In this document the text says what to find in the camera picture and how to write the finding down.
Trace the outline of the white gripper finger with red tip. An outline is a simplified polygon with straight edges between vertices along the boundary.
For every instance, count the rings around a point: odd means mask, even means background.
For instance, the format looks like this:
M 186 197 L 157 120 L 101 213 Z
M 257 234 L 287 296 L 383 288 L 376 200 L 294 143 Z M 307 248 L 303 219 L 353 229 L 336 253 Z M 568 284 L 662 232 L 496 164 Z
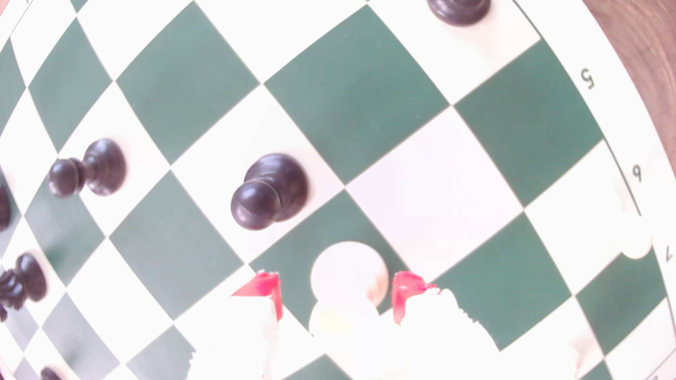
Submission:
M 188 379 L 272 379 L 281 284 L 278 272 L 259 271 L 224 300 L 207 344 L 190 359 Z
M 411 271 L 392 281 L 392 316 L 383 322 L 381 379 L 500 379 L 500 352 L 450 289 Z

